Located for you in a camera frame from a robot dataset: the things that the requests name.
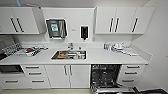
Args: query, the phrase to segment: stainless steel sink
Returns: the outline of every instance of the stainless steel sink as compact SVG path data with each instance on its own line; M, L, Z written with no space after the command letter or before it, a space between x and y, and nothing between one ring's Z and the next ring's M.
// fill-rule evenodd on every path
M57 51L51 59L74 59L74 60L84 60L86 59L86 51L84 50L67 50L67 51Z

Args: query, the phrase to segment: soap dispenser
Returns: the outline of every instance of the soap dispenser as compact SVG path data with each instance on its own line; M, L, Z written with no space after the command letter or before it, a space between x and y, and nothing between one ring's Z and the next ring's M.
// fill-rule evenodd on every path
M81 38L83 38L83 40L88 38L88 26L81 26Z

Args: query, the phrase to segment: open dishwasher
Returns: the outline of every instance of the open dishwasher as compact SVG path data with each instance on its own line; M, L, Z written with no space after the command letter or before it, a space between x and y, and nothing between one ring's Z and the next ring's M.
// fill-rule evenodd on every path
M129 88L117 84L121 64L92 64L91 89L93 94L133 94Z

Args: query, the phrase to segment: upper cabinet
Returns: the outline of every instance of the upper cabinet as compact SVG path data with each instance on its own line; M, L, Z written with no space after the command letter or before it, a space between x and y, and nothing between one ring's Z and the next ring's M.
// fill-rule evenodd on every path
M143 34L152 16L153 7L97 7L96 34Z
M46 31L41 9L1 7L0 14L0 26L4 34L40 34Z
M135 7L117 8L113 33L129 33L132 19L135 14Z
M3 31L2 31L2 29L1 29L1 26L0 26L0 34L3 34Z
M137 7L131 28L132 33L143 34L146 32L153 10L153 7Z
M114 27L116 8L96 8L96 33L108 34Z

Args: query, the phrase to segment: ceiling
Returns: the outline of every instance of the ceiling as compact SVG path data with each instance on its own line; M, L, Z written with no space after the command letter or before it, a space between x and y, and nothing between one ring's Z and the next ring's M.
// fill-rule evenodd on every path
M22 6L33 4L41 7L94 8L140 7L150 0L19 0ZM16 0L0 0L0 6L17 6Z

